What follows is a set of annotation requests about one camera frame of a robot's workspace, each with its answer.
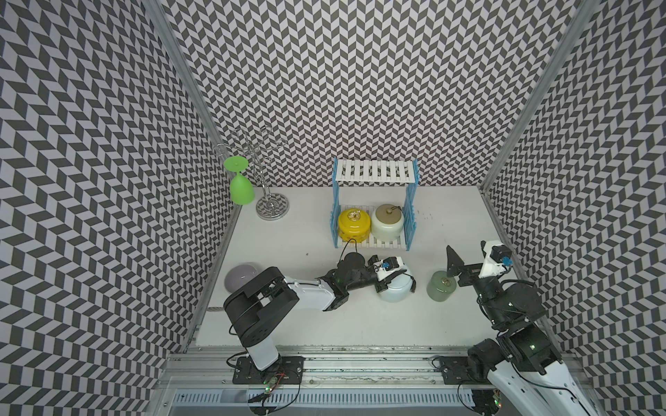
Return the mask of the green small tea canister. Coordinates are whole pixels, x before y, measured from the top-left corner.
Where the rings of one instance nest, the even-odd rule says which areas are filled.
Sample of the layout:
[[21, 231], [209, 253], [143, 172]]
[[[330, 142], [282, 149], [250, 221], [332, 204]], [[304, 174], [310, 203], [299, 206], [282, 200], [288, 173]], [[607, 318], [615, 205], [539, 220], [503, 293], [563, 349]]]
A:
[[445, 270], [436, 271], [427, 286], [428, 296], [437, 303], [445, 302], [458, 287], [454, 277], [449, 277]]

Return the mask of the yellow ceramic tea canister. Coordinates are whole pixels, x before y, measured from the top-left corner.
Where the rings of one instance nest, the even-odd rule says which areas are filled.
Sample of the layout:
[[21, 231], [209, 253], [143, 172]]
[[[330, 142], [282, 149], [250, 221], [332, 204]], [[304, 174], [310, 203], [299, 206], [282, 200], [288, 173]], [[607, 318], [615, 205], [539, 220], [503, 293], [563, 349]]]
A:
[[338, 216], [338, 236], [344, 242], [353, 239], [360, 244], [369, 238], [370, 231], [370, 216], [360, 208], [347, 209]]

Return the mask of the cream tea canister tan lid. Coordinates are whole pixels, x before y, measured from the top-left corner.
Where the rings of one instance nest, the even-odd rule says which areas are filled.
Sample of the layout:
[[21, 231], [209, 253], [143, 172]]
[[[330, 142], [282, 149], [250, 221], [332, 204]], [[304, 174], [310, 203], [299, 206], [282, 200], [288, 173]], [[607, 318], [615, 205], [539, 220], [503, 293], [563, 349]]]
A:
[[371, 216], [371, 233], [383, 242], [398, 239], [404, 227], [402, 208], [392, 204], [378, 206]]

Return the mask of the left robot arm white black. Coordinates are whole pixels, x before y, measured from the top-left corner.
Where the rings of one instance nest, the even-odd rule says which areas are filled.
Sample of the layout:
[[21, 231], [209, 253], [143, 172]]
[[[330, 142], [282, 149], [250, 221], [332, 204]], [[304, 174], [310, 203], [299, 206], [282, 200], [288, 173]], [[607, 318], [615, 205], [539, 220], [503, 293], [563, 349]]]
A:
[[358, 252], [339, 258], [336, 267], [314, 281], [286, 277], [272, 266], [234, 291], [223, 309], [255, 369], [271, 369], [280, 354], [272, 332], [293, 310], [329, 312], [343, 306], [350, 291], [372, 287], [385, 302], [398, 303], [416, 292], [416, 278], [402, 258], [366, 259]]

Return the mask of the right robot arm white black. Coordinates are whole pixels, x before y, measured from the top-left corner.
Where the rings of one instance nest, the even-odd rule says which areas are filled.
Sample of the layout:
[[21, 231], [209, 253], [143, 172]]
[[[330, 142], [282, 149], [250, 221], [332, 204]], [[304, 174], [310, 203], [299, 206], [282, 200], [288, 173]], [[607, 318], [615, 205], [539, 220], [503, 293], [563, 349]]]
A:
[[468, 350], [470, 378], [488, 382], [523, 415], [600, 415], [537, 324], [546, 309], [535, 284], [505, 278], [513, 268], [511, 250], [500, 241], [482, 242], [482, 263], [465, 263], [452, 246], [446, 251], [447, 273], [475, 290], [480, 311], [497, 333]]

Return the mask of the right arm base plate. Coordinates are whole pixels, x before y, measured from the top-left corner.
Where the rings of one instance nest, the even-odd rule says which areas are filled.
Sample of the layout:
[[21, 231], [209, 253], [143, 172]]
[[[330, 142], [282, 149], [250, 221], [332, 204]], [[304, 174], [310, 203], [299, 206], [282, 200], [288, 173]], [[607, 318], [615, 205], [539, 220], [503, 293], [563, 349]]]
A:
[[435, 369], [441, 373], [447, 386], [472, 384], [475, 381], [468, 371], [468, 358], [462, 356], [438, 356], [433, 360]]

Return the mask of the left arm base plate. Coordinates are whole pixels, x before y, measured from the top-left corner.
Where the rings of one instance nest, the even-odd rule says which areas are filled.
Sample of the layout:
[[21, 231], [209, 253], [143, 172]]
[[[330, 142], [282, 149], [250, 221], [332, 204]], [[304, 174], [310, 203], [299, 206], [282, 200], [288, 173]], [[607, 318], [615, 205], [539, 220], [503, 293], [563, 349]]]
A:
[[232, 383], [234, 385], [254, 385], [267, 387], [270, 381], [282, 385], [299, 385], [305, 369], [305, 357], [281, 356], [264, 370], [256, 368], [249, 356], [241, 356], [234, 364]]

